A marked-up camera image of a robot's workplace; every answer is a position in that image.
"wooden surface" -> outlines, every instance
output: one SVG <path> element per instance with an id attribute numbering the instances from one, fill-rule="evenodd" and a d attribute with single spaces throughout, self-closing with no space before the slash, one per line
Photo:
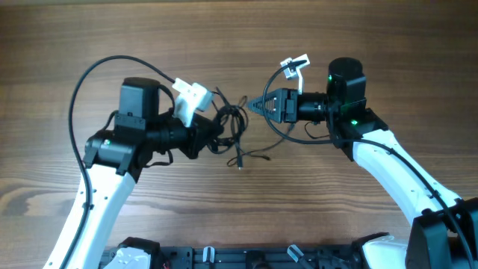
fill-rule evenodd
<path id="1" fill-rule="evenodd" d="M 287 57 L 308 53 L 306 91 L 325 90 L 331 60 L 358 58 L 368 106 L 437 180 L 464 198 L 477 196 L 477 11 L 476 2 L 416 1 L 3 7 L 1 267 L 39 268 L 52 251 L 79 179 L 66 129 L 69 98 L 83 71 L 109 55 L 218 86 L 231 102 L 259 96 Z M 127 76 L 158 78 L 114 61 L 85 82 L 74 116 L 81 151 L 117 108 Z M 274 84 L 282 86 L 294 83 Z M 169 107 L 167 98 L 161 105 Z M 245 149 L 277 139 L 264 119 L 249 115 Z M 305 137 L 300 126 L 294 135 Z M 408 237 L 406 219 L 379 183 L 330 145 L 284 143 L 270 152 L 272 161 L 245 158 L 242 171 L 226 166 L 233 152 L 203 150 L 195 161 L 174 154 L 173 166 L 143 172 L 109 246 L 128 236 L 196 247 L 349 243 L 379 231 Z"/>

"white plastic part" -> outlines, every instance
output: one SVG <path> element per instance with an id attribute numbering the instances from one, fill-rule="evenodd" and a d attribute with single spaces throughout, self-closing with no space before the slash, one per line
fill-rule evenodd
<path id="1" fill-rule="evenodd" d="M 151 255 L 133 247 L 120 248 L 104 269 L 149 269 Z"/>
<path id="2" fill-rule="evenodd" d="M 180 119 L 184 126 L 190 127 L 196 109 L 205 111 L 214 98 L 214 94 L 201 84 L 193 83 L 189 85 L 180 78 L 176 79 L 173 89 L 180 94 L 176 98 L 176 107 L 174 117 Z"/>
<path id="3" fill-rule="evenodd" d="M 281 67 L 285 67 L 288 65 L 290 62 L 295 62 L 295 61 L 302 61 L 305 60 L 306 62 L 304 64 L 300 64 L 296 66 L 295 69 L 290 69 L 287 68 L 284 70 L 284 75 L 287 80 L 299 78 L 299 88 L 297 89 L 298 94 L 302 94 L 303 88 L 304 88 L 304 78 L 302 76 L 302 73 L 300 70 L 309 64 L 311 64 L 311 61 L 308 59 L 307 54 L 300 55 L 299 57 L 295 58 L 292 60 L 292 58 L 287 58 L 281 62 Z"/>
<path id="4" fill-rule="evenodd" d="M 405 269 L 408 242 L 386 235 L 368 241 L 362 246 L 370 269 Z"/>
<path id="5" fill-rule="evenodd" d="M 94 207 L 69 260 L 67 268 L 72 269 L 98 267 L 120 209 L 136 185 L 129 173 L 124 176 L 117 175 L 116 169 L 112 167 L 95 164 L 87 172 L 93 187 Z M 43 269 L 61 266 L 83 214 L 83 204 L 86 201 L 84 192 L 84 183 L 81 179 L 72 210 Z"/>
<path id="6" fill-rule="evenodd" d="M 393 148 L 410 162 L 418 172 L 436 189 L 449 206 L 456 204 L 458 194 L 448 190 L 429 175 L 397 142 L 391 131 L 376 130 L 363 135 L 363 139 L 375 141 Z M 443 208 L 419 178 L 397 157 L 385 150 L 367 143 L 353 144 L 353 159 L 376 178 L 382 187 L 398 204 L 410 225 L 415 217 L 421 216 L 424 209 L 440 211 Z"/>

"wood grain tabletop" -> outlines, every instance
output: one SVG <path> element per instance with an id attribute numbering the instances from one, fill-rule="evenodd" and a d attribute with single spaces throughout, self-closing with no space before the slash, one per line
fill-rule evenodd
<path id="1" fill-rule="evenodd" d="M 308 54 L 309 92 L 325 91 L 330 61 L 358 58 L 367 106 L 438 181 L 465 199 L 478 196 L 477 14 L 476 1 L 1 7 L 0 267 L 41 268 L 52 251 L 80 177 L 66 124 L 69 99 L 83 71 L 109 55 L 218 86 L 230 102 L 261 95 L 288 57 Z M 75 106 L 82 152 L 117 109 L 129 76 L 170 85 L 130 61 L 100 66 Z M 283 78 L 273 85 L 295 86 Z M 262 117 L 249 117 L 244 149 L 278 140 Z M 292 135 L 306 138 L 303 124 Z M 108 246 L 128 236 L 193 247 L 342 244 L 374 232 L 408 238 L 409 224 L 382 186 L 331 145 L 286 142 L 268 153 L 271 161 L 245 158 L 243 170 L 226 166 L 233 151 L 205 149 L 197 160 L 173 154 L 172 166 L 143 171 Z"/>

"wooden table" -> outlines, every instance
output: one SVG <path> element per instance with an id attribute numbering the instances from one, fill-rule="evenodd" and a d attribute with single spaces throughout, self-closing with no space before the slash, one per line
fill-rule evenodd
<path id="1" fill-rule="evenodd" d="M 259 96 L 287 57 L 308 53 L 306 91 L 325 90 L 331 60 L 358 58 L 368 106 L 437 180 L 465 199 L 477 196 L 477 11 L 476 2 L 416 1 L 2 7 L 0 264 L 40 268 L 52 251 L 79 179 L 69 98 L 83 71 L 109 55 L 218 86 L 231 102 Z M 133 62 L 99 67 L 75 106 L 82 152 L 117 108 L 128 76 L 169 85 Z M 295 85 L 281 78 L 274 87 Z M 163 97 L 161 110 L 169 106 Z M 245 149 L 278 139 L 263 118 L 249 116 Z M 293 135 L 305 137 L 301 126 Z M 195 161 L 174 155 L 174 165 L 143 172 L 109 246 L 128 236 L 195 247 L 349 243 L 379 231 L 408 237 L 409 224 L 380 184 L 333 146 L 284 143 L 269 152 L 272 161 L 245 158 L 242 171 L 226 166 L 233 152 L 203 150 Z"/>

